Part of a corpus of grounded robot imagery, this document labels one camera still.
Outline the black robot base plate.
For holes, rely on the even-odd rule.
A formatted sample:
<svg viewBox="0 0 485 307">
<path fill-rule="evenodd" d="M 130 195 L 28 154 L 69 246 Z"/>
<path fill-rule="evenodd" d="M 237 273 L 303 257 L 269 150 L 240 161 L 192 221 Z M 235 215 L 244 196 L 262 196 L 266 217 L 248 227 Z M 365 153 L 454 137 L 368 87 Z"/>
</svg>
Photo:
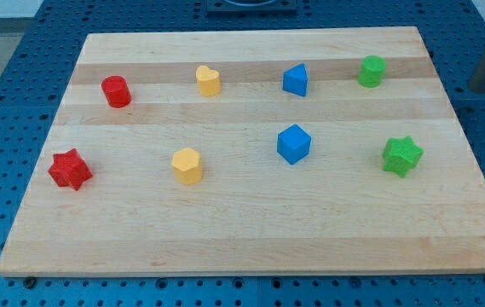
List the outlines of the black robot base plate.
<svg viewBox="0 0 485 307">
<path fill-rule="evenodd" d="M 297 12 L 296 0 L 205 0 L 207 14 L 261 14 Z"/>
</svg>

